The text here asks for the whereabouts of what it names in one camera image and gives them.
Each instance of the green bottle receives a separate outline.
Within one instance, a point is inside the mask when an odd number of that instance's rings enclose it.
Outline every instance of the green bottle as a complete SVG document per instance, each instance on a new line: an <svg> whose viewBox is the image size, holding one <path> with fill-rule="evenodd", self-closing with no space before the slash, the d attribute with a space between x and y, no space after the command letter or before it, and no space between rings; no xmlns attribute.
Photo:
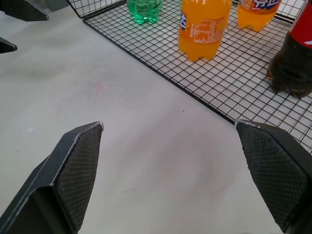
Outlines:
<svg viewBox="0 0 312 234"><path fill-rule="evenodd" d="M161 9L161 0L127 0L130 15L138 24L155 23Z"/></svg>

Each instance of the orange soda bottle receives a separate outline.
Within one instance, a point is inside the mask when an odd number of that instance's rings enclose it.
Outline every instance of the orange soda bottle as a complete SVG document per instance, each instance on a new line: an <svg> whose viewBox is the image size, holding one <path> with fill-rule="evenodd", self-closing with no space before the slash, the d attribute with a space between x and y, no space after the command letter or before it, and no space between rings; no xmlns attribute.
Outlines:
<svg viewBox="0 0 312 234"><path fill-rule="evenodd" d="M182 0L178 46L190 61L215 56L231 5L232 0Z"/></svg>
<svg viewBox="0 0 312 234"><path fill-rule="evenodd" d="M239 0L237 8L238 26L251 26L259 32L277 13L282 0Z"/></svg>

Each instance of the cola bottle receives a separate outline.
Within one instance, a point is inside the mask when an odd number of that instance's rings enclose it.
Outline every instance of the cola bottle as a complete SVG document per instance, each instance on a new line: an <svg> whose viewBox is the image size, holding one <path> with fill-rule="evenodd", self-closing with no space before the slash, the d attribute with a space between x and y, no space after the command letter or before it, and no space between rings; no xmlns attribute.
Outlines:
<svg viewBox="0 0 312 234"><path fill-rule="evenodd" d="M290 91L303 98L312 92L312 0L306 0L271 61L267 76L275 93Z"/></svg>

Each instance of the white tabletop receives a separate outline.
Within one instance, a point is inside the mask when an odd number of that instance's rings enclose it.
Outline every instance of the white tabletop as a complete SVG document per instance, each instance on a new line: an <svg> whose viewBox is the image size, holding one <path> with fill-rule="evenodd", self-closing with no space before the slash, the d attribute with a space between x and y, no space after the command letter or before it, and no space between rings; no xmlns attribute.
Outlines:
<svg viewBox="0 0 312 234"><path fill-rule="evenodd" d="M65 132L104 122L79 234L281 233L234 126L90 29L0 14L0 214Z"/></svg>

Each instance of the black wire grid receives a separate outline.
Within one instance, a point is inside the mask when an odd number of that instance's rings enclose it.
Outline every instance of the black wire grid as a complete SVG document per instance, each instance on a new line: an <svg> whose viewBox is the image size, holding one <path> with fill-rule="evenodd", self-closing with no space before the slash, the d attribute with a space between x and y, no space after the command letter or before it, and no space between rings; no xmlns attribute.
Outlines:
<svg viewBox="0 0 312 234"><path fill-rule="evenodd" d="M130 18L125 1L110 0L113 4L100 11L97 5L108 1L69 1L86 4L77 8L80 16L89 14L88 6L93 5L91 12L96 13L84 19L87 25L229 122L248 119L280 127L312 152L312 98L276 95L266 78L268 64L304 0L283 1L278 19L259 33L237 27L234 4L217 55L197 62L188 61L177 47L180 0L163 0L159 21L143 25Z"/></svg>

